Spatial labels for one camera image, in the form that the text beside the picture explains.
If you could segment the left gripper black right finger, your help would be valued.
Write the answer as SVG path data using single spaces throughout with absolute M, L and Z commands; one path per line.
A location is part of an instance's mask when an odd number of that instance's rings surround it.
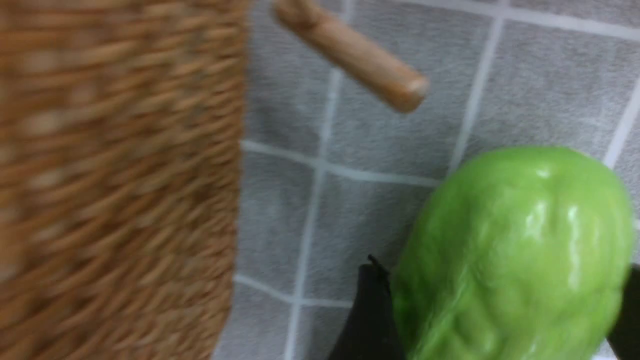
M 622 292 L 622 306 L 613 329 L 606 337 L 619 360 L 640 358 L 640 267 L 634 264 Z

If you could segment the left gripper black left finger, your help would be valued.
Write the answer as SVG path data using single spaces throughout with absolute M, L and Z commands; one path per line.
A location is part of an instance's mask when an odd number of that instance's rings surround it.
M 404 360 L 393 315 L 390 272 L 371 254 L 358 268 L 356 296 L 329 360 Z

